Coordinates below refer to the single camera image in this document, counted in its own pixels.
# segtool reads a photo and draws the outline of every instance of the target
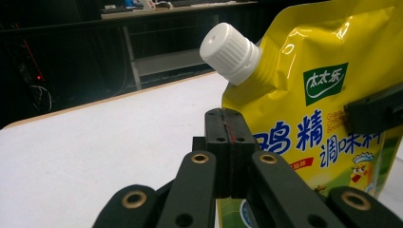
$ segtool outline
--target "plastic packaging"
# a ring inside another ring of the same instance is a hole
[[[243,114],[261,149],[280,154],[324,196],[342,185],[377,196],[401,128],[394,134],[349,132],[344,105],[403,82],[402,28],[399,0],[333,0],[283,10],[262,38],[259,63],[249,75],[235,77],[240,80],[233,80],[233,75],[247,64],[221,69],[230,61],[221,62],[206,50],[201,50],[201,57],[231,82],[222,107]],[[201,49],[214,41],[219,45],[211,53],[230,49],[227,59],[243,51],[237,46],[222,48],[225,44],[217,39],[234,32],[229,30],[209,33]],[[240,200],[221,200],[220,210],[226,215],[222,225],[246,224],[242,208]],[[240,211],[237,218],[229,213],[234,209]]]

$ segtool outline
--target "white cap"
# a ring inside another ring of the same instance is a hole
[[[204,37],[201,58],[230,83],[243,83],[258,66],[260,48],[226,23],[213,27]]]

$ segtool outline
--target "product label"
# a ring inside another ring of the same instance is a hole
[[[306,105],[311,105],[322,98],[339,93],[343,88],[347,65],[348,63],[345,63],[304,72]]]

